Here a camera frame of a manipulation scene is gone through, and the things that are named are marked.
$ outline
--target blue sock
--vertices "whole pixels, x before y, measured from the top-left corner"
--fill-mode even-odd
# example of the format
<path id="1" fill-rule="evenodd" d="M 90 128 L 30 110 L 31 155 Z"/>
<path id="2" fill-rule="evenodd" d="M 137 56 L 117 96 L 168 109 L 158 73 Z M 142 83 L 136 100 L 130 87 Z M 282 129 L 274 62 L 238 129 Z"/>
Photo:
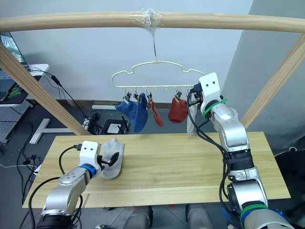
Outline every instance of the blue sock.
<path id="1" fill-rule="evenodd" d="M 129 101 L 127 103 L 125 100 L 123 100 L 123 102 L 120 105 L 115 106 L 115 109 L 126 115 L 129 118 L 129 120 L 132 122 L 132 124 L 134 124 L 135 114 L 137 111 L 137 104 L 135 102 Z"/>
<path id="2" fill-rule="evenodd" d="M 138 102 L 135 121 L 133 125 L 133 131 L 135 133 L 138 133 L 143 130 L 148 118 L 146 96 L 144 93 L 141 93 L 139 96 L 141 97 L 141 102 Z"/>

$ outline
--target wooden tabletop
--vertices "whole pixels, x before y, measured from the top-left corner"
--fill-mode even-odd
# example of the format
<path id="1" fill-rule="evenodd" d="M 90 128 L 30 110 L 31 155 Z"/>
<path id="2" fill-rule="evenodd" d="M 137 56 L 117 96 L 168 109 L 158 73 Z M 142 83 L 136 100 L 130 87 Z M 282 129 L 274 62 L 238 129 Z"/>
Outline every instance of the wooden tabletop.
<path id="1" fill-rule="evenodd" d="M 219 142 L 217 133 L 209 136 Z M 83 207 L 219 201 L 218 188 L 223 170 L 221 153 L 196 135 L 189 137 L 187 134 L 57 136 L 29 194 L 44 180 L 61 176 L 58 158 L 64 149 L 85 140 L 103 144 L 113 137 L 125 143 L 121 173 L 113 180 L 105 180 L 101 175 L 92 179 L 83 193 Z M 248 137 L 268 199 L 290 198 L 263 132 L 249 132 Z M 75 149 L 62 158 L 65 171 L 78 164 L 79 151 Z M 56 183 L 52 181 L 40 188 L 33 199 L 34 208 L 43 207 Z"/>

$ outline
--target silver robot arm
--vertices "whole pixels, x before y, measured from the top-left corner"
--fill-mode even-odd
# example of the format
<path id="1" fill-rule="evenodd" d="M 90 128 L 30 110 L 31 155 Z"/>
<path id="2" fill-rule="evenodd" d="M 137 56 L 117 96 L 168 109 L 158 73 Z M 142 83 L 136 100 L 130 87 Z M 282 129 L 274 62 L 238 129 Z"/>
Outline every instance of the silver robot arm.
<path id="1" fill-rule="evenodd" d="M 115 153 L 110 160 L 102 160 L 100 150 L 100 143 L 83 142 L 79 166 L 58 179 L 57 186 L 47 196 L 36 229 L 68 229 L 71 227 L 71 217 L 81 193 L 86 189 L 90 180 L 97 177 L 104 169 L 102 164 L 112 166 L 118 159 L 119 153 Z"/>
<path id="2" fill-rule="evenodd" d="M 254 165 L 249 139 L 237 111 L 228 107 L 220 96 L 216 73 L 199 78 L 194 93 L 202 91 L 200 107 L 204 117 L 209 119 L 219 134 L 221 146 L 226 150 L 223 162 L 229 170 L 227 186 L 232 212 L 240 217 L 245 229 L 273 229 L 293 227 L 278 213 L 268 209 L 265 193 L 257 167 Z"/>

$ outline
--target wooden frame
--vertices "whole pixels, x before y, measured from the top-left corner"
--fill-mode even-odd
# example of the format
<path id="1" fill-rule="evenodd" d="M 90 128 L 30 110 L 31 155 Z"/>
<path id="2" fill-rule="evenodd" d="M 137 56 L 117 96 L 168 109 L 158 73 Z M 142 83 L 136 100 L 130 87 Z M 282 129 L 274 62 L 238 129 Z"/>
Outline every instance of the wooden frame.
<path id="1" fill-rule="evenodd" d="M 0 19 L 0 31 L 25 31 L 86 27 L 141 27 L 141 12 L 92 12 L 43 14 Z M 250 106 L 242 122 L 247 128 L 270 102 L 277 91 L 305 57 L 305 19 L 259 15 L 160 13 L 154 15 L 162 28 L 200 28 L 264 30 L 302 33 L 294 43 L 274 75 Z M 30 80 L 28 72 L 4 46 L 0 46 L 0 67 L 7 71 L 30 95 L 77 135 L 89 134 L 56 102 L 37 81 Z"/>

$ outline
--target white wall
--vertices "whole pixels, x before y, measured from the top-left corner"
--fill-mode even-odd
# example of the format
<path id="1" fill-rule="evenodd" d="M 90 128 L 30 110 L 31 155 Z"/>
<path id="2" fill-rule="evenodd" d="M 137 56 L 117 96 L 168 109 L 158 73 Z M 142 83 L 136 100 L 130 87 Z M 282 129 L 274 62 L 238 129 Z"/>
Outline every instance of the white wall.
<path id="1" fill-rule="evenodd" d="M 254 0 L 249 14 L 305 18 L 304 0 Z M 299 34 L 243 31 L 223 95 L 240 117 L 255 100 Z M 249 126 L 264 131 L 271 148 L 284 148 L 305 135 L 305 62 Z"/>
<path id="2" fill-rule="evenodd" d="M 156 11 L 248 14 L 252 0 L 1 0 L 1 17 L 43 13 L 90 11 Z M 151 35 L 140 28 L 86 28 L 12 33 L 28 63 L 48 63 L 50 72 L 75 99 L 121 100 L 122 90 L 110 77 L 120 70 L 154 59 Z M 182 64 L 204 73 L 217 72 L 223 85 L 241 31 L 201 29 L 158 29 L 156 49 L 159 60 Z M 122 76 L 117 84 L 195 84 L 199 75 L 182 74 L 173 66 L 142 67 L 139 74 Z M 55 98 L 58 91 L 42 79 Z M 153 91 L 153 98 L 169 102 L 175 89 Z"/>

